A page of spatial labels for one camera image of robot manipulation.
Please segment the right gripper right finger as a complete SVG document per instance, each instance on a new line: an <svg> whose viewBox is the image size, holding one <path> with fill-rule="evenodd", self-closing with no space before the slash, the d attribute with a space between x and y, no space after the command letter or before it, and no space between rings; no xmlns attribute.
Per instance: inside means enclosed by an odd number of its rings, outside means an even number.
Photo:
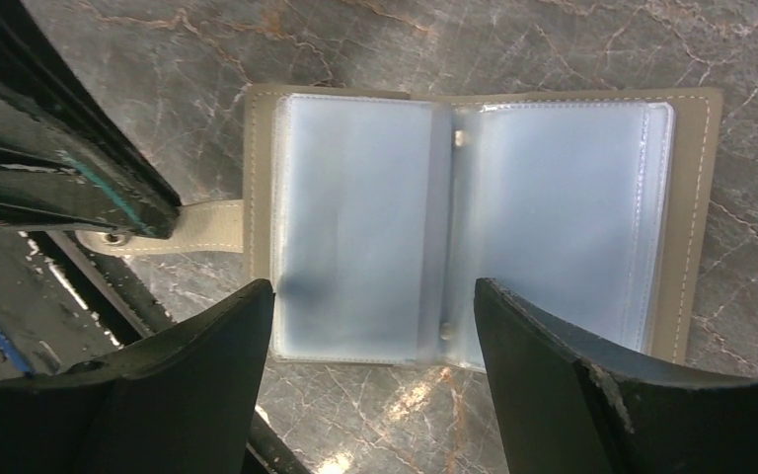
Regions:
<svg viewBox="0 0 758 474"><path fill-rule="evenodd" d="M644 355L497 280L474 312L512 473L758 473L758 378Z"/></svg>

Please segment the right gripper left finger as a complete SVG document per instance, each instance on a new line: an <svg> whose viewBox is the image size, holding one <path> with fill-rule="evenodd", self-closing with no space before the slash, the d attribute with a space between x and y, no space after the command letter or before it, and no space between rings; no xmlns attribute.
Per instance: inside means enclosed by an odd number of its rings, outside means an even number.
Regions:
<svg viewBox="0 0 758 474"><path fill-rule="evenodd" d="M0 473L239 473L272 327L257 279L56 375L0 380Z"/></svg>

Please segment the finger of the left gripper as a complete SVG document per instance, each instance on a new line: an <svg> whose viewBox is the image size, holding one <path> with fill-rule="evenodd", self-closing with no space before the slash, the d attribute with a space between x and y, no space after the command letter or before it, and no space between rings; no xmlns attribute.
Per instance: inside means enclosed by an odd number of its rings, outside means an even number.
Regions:
<svg viewBox="0 0 758 474"><path fill-rule="evenodd" d="M178 195L137 152L0 150L0 230L89 230L168 238Z"/></svg>
<svg viewBox="0 0 758 474"><path fill-rule="evenodd" d="M0 1L0 92L87 140L171 206L180 198L86 90L20 1Z"/></svg>

